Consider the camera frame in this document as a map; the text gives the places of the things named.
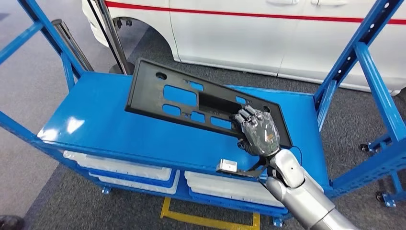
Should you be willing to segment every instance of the car door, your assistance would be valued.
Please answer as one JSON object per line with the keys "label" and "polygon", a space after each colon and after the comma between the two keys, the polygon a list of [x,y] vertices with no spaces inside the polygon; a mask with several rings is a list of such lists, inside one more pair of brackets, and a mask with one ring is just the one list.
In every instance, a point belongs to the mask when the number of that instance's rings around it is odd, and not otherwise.
{"label": "car door", "polygon": [[[283,59],[279,77],[322,82],[375,0],[307,0],[293,41]],[[401,6],[392,19],[405,18]],[[403,20],[392,20],[370,47],[370,52],[388,89],[406,84],[406,37]],[[359,63],[342,83],[343,87],[369,90]]]}
{"label": "car door", "polygon": [[305,0],[170,0],[182,62],[277,74]]}

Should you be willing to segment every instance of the rectangular hole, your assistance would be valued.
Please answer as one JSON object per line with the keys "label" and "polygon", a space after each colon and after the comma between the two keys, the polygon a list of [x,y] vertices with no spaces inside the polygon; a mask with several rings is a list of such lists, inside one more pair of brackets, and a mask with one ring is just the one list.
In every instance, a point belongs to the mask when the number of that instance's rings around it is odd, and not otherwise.
{"label": "rectangular hole", "polygon": [[242,98],[242,97],[239,97],[239,96],[236,96],[236,101],[238,103],[241,103],[241,104],[246,104],[247,103],[245,98]]}
{"label": "rectangular hole", "polygon": [[164,98],[190,106],[197,105],[197,96],[195,93],[170,85],[164,86]]}
{"label": "rectangular hole", "polygon": [[164,104],[162,106],[162,111],[170,115],[180,116],[180,108],[170,104]]}
{"label": "rectangular hole", "polygon": [[223,119],[220,119],[218,117],[212,116],[210,118],[210,122],[215,126],[231,129],[231,122],[230,121],[223,120]]}
{"label": "rectangular hole", "polygon": [[194,82],[194,81],[191,81],[191,82],[190,82],[190,85],[191,85],[191,87],[194,88],[194,89],[203,91],[203,85],[202,85],[202,84],[199,84],[199,83],[196,83],[196,82]]}
{"label": "rectangular hole", "polygon": [[199,92],[199,109],[201,111],[230,116],[237,114],[242,106],[238,103]]}
{"label": "rectangular hole", "polygon": [[198,112],[195,112],[195,111],[192,112],[191,119],[193,121],[199,121],[199,122],[203,122],[203,123],[205,122],[204,114],[201,114],[201,113],[198,113]]}

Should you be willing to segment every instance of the blue metal cart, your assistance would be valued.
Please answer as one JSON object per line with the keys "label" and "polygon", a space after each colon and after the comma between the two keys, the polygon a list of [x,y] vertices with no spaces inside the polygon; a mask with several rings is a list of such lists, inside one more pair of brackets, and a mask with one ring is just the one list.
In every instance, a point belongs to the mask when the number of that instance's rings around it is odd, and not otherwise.
{"label": "blue metal cart", "polygon": [[[90,68],[66,44],[35,0],[18,1],[34,23],[0,51],[0,64],[41,31],[62,59],[69,94],[37,135],[0,112],[2,128],[93,181],[106,194],[111,188],[122,188],[259,212],[273,216],[277,225],[278,221],[289,217],[285,208],[193,194],[184,171],[219,175],[215,167],[222,158],[237,161],[241,168],[249,168],[257,158],[240,150],[233,137],[125,112],[132,76],[89,71]],[[230,86],[280,104],[292,143],[302,152],[300,156],[299,150],[293,150],[294,154],[302,157],[302,166],[330,198],[386,175],[396,177],[396,172],[406,167],[406,127],[368,51],[368,46],[402,2],[377,0],[315,94]],[[378,105],[387,135],[370,145],[371,149],[376,149],[374,145],[380,143],[379,153],[331,181],[319,132],[334,92],[357,61]],[[306,139],[303,138],[303,130],[306,130]],[[102,182],[90,176],[89,169],[64,158],[64,150],[179,170],[176,193],[168,195]],[[396,187],[396,195],[386,195],[390,196],[390,200],[405,197],[401,186],[396,184]]]}

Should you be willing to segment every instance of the white plastic bin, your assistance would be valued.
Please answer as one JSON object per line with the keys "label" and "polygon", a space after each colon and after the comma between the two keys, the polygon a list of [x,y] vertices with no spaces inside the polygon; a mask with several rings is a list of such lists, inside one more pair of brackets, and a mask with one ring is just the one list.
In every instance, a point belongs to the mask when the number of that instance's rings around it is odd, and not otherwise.
{"label": "white plastic bin", "polygon": [[155,191],[155,192],[173,195],[176,193],[176,189],[178,188],[180,171],[179,170],[176,171],[175,180],[173,181],[173,185],[170,188],[165,188],[165,187],[160,187],[160,186],[150,185],[150,184],[143,184],[143,183],[127,181],[127,180],[122,180],[122,179],[116,179],[116,178],[111,178],[111,177],[107,177],[107,176],[100,176],[100,175],[95,175],[92,173],[89,173],[89,175],[97,177],[100,181],[106,182],[106,183],[118,184],[118,185],[122,185],[122,186],[145,189],[145,190],[149,190],[149,191]]}
{"label": "white plastic bin", "polygon": [[76,161],[81,167],[109,171],[113,173],[128,174],[132,176],[140,176],[154,180],[167,181],[169,180],[170,173],[172,172],[172,169],[170,168],[138,164],[111,158],[96,157],[79,152],[65,151],[63,156],[70,160]]}
{"label": "white plastic bin", "polygon": [[195,193],[284,207],[259,182],[185,171],[188,186]]}

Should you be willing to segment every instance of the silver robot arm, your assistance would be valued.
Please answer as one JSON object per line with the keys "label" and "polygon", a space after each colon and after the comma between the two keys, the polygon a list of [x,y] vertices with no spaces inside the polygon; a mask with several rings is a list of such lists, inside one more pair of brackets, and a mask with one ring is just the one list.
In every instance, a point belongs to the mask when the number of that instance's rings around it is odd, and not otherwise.
{"label": "silver robot arm", "polygon": [[266,159],[270,175],[266,181],[267,189],[305,229],[358,229],[335,209],[335,205],[301,167],[293,153],[280,149],[279,133],[270,113],[247,105],[233,119],[241,125],[246,137],[239,141],[238,146],[251,155]]}
{"label": "silver robot arm", "polygon": [[282,149],[270,160],[275,170],[266,187],[292,213],[305,229],[357,230],[339,213],[333,202],[324,195],[321,187],[302,168],[296,157]]}

